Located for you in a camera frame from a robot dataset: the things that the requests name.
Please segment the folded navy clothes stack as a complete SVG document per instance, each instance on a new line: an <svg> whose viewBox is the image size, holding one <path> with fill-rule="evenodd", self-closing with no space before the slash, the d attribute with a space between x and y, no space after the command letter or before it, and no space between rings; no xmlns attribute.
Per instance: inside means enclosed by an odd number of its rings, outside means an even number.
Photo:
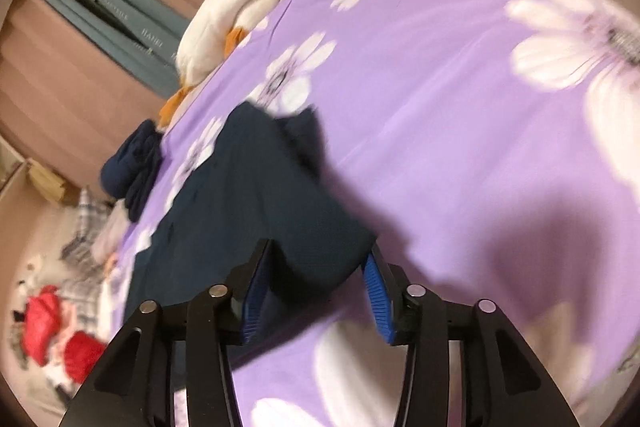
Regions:
<svg viewBox="0 0 640 427"><path fill-rule="evenodd" d="M138 222L163 162L163 135L151 119L142 121L100 171L102 190L122 199L130 222Z"/></svg>

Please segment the white duck plush toy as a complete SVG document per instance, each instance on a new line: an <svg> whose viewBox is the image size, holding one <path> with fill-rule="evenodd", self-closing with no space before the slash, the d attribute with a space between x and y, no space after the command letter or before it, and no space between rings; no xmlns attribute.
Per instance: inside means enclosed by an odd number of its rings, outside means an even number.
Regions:
<svg viewBox="0 0 640 427"><path fill-rule="evenodd" d="M204 0L178 45L179 89L158 114L157 126L170 125L184 99L266 22L280 0Z"/></svg>

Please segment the yellow tassel fringe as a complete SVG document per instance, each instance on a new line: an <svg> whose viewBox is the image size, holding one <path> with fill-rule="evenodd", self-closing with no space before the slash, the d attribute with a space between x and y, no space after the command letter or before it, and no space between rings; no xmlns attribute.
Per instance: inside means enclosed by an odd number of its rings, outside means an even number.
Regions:
<svg viewBox="0 0 640 427"><path fill-rule="evenodd" d="M37 192L48 202L67 207L78 204L80 188L34 158L27 159L27 176Z"/></svg>

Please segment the teal printed curtain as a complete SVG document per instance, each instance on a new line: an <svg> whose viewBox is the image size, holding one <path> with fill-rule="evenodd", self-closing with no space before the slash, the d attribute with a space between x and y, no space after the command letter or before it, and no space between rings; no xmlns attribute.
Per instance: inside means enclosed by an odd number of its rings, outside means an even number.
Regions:
<svg viewBox="0 0 640 427"><path fill-rule="evenodd" d="M189 20L160 0L44 0L161 98L179 88L175 60Z"/></svg>

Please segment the dark navy large garment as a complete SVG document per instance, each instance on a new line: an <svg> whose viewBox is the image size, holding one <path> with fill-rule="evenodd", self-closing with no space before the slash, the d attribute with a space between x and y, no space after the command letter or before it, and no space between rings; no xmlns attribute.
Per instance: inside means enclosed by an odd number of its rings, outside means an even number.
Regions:
<svg viewBox="0 0 640 427"><path fill-rule="evenodd" d="M124 314L142 301L191 300L250 260L262 239L280 251L269 259L268 289L255 334L230 351L241 367L297 336L303 309L328 297L360 267L375 235L321 181L323 143L311 108L273 118L236 106L213 155L189 176L151 244L137 254Z"/></svg>

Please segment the red puffer jacket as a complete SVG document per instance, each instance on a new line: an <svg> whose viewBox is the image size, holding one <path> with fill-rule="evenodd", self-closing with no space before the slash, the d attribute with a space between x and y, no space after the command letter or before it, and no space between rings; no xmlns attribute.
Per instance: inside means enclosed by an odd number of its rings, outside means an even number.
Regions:
<svg viewBox="0 0 640 427"><path fill-rule="evenodd" d="M22 346L39 366L47 364L50 341L61 329L61 301L57 290L56 286L47 285L27 300Z"/></svg>
<svg viewBox="0 0 640 427"><path fill-rule="evenodd" d="M96 362L102 357L106 344L83 331L74 332L63 350L64 369L68 377L82 385Z"/></svg>

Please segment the pinkish quilted blanket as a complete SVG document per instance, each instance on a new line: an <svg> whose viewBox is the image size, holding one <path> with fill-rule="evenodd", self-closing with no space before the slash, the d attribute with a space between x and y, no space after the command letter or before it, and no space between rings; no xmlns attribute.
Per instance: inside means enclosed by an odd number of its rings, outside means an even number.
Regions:
<svg viewBox="0 0 640 427"><path fill-rule="evenodd" d="M105 265L107 260L117 253L129 227L128 210L124 201L119 199L91 245L93 260L98 265Z"/></svg>

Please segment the purple floral bed sheet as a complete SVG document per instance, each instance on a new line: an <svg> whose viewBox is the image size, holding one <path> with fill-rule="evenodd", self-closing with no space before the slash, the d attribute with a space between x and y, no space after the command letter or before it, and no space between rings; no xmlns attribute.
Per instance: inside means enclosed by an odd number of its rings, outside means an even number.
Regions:
<svg viewBox="0 0 640 427"><path fill-rule="evenodd" d="M639 19L612 0L281 0L183 106L114 275L134 260L232 110L311 108L321 181L384 257L447 300L490 299L584 426L639 366ZM388 426L405 352L361 272L293 339L234 367L252 426Z"/></svg>

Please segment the grey plaid pillow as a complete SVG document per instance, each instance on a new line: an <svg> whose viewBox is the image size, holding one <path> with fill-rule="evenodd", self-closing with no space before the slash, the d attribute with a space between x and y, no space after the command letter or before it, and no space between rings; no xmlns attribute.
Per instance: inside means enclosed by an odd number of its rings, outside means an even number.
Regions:
<svg viewBox="0 0 640 427"><path fill-rule="evenodd" d="M96 261L91 247L106 225L112 208L95 200L88 190L80 191L74 237L66 244L60 260L70 276L61 283L58 293L76 310L78 325L91 335L99 336L99 313L103 283L104 262Z"/></svg>

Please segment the pink curtain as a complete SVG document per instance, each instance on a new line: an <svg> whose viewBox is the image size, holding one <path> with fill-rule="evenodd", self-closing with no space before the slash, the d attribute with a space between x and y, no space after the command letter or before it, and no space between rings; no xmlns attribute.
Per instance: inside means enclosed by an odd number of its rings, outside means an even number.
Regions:
<svg viewBox="0 0 640 427"><path fill-rule="evenodd" d="M160 0L192 16L203 0ZM162 100L44 0L1 0L1 133L80 186Z"/></svg>

